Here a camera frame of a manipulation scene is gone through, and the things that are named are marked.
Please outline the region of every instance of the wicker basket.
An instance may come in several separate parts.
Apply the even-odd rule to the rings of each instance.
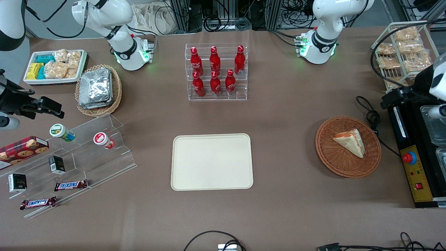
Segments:
[[[121,97],[122,97],[122,85],[121,85],[121,79],[118,76],[118,73],[116,73],[115,69],[113,69],[111,66],[109,65],[95,65],[91,68],[88,68],[85,72],[87,71],[96,71],[99,68],[107,68],[108,70],[111,71],[111,83],[113,85],[113,98],[115,99],[115,101],[113,102],[112,105],[110,106],[105,106],[105,107],[99,107],[99,108],[94,108],[94,109],[83,109],[82,107],[80,107],[78,105],[78,110],[81,111],[83,114],[85,115],[89,115],[89,116],[93,116],[93,117],[100,117],[106,113],[112,113],[116,110],[116,108],[118,108],[119,103],[121,102]],[[80,85],[80,79],[78,80],[77,84],[76,84],[76,93],[74,94],[74,97],[76,98],[76,101],[79,103],[79,85]]]
[[[355,128],[361,133],[364,143],[363,159],[333,140],[335,134]],[[347,178],[362,178],[371,174],[381,160],[381,145],[375,133],[363,122],[346,116],[331,118],[319,127],[316,150],[330,170]]]

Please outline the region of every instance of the coca-cola bottle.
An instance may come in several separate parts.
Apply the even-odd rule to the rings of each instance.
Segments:
[[[201,76],[203,76],[204,70],[203,70],[203,64],[201,63],[201,58],[197,53],[197,48],[192,47],[190,49],[190,52],[192,56],[190,57],[190,63],[192,64],[192,69]]]
[[[234,72],[238,76],[245,74],[246,58],[243,51],[244,51],[243,46],[239,45],[239,47],[237,47],[237,55],[235,56],[235,68],[234,68]]]
[[[220,80],[218,79],[217,72],[212,71],[211,72],[211,90],[212,90],[212,96],[219,97],[222,95],[221,87],[220,87]]]
[[[211,47],[211,56],[209,58],[209,62],[211,63],[211,71],[215,71],[218,76],[220,76],[220,56],[217,54],[217,47]]]
[[[231,69],[229,69],[227,71],[225,85],[226,85],[226,92],[227,92],[228,96],[234,96],[235,95],[235,77],[234,77],[234,71]]]
[[[195,93],[197,93],[199,97],[204,97],[206,90],[204,89],[203,80],[201,80],[198,72],[196,71],[192,73],[192,76],[194,77],[192,84],[194,85]]]

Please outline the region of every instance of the floor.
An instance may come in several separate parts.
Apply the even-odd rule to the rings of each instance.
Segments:
[[[82,26],[79,25],[71,14],[71,6],[76,0],[68,0],[67,4],[49,21],[46,23],[55,33],[65,36],[77,34]],[[141,0],[128,0],[129,3],[141,2]],[[384,4],[386,2],[389,9],[391,19],[386,14]],[[59,0],[28,0],[28,6],[38,13],[40,18],[47,18],[53,10],[60,5]],[[386,26],[392,21],[405,21],[406,17],[402,11],[398,1],[375,0],[370,10],[364,12],[354,24],[354,27],[366,26]],[[29,29],[38,37],[48,39],[58,39],[46,30],[43,23],[39,22],[34,16],[26,12],[25,22]],[[84,32],[78,38],[100,38],[95,31],[85,28]],[[446,51],[446,32],[433,32],[432,38],[437,45],[440,53]],[[20,78],[25,70],[27,60],[29,57],[29,43],[25,41],[21,47],[10,52],[0,52],[0,66],[6,70],[5,75],[15,83],[20,81]]]

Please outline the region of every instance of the sandwich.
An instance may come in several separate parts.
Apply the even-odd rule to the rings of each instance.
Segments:
[[[361,139],[361,134],[357,129],[353,129],[348,132],[338,133],[333,137],[333,140],[336,141],[339,145],[347,148],[351,153],[364,158],[364,144]]]

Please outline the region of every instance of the white tray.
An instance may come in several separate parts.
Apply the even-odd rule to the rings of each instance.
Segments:
[[[189,135],[173,140],[173,190],[248,189],[253,183],[247,134]]]
[[[23,82],[36,86],[36,85],[53,85],[53,84],[66,84],[66,83],[73,83],[75,84],[78,79],[81,77],[83,68],[85,66],[85,61],[87,60],[87,53],[84,50],[74,50],[74,51],[80,51],[81,54],[81,60],[79,62],[78,71],[76,73],[76,77],[69,78],[69,79],[26,79],[26,75],[29,71],[29,67],[31,66],[31,63],[36,62],[36,57],[40,55],[49,55],[55,52],[55,50],[48,50],[48,51],[36,51],[33,52],[31,55],[31,59],[28,62],[28,66],[26,67],[25,75],[23,76]]]

